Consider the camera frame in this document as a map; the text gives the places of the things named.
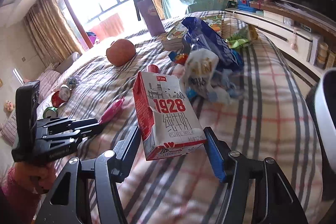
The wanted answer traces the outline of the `left hand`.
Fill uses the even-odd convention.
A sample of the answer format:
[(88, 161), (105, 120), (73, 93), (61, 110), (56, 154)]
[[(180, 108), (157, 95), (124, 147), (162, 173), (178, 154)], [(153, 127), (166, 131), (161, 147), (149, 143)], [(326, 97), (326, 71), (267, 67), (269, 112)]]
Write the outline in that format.
[(56, 171), (52, 162), (45, 166), (35, 166), (27, 162), (16, 162), (13, 179), (21, 187), (30, 192), (37, 189), (37, 185), (43, 190), (50, 190), (56, 179)]

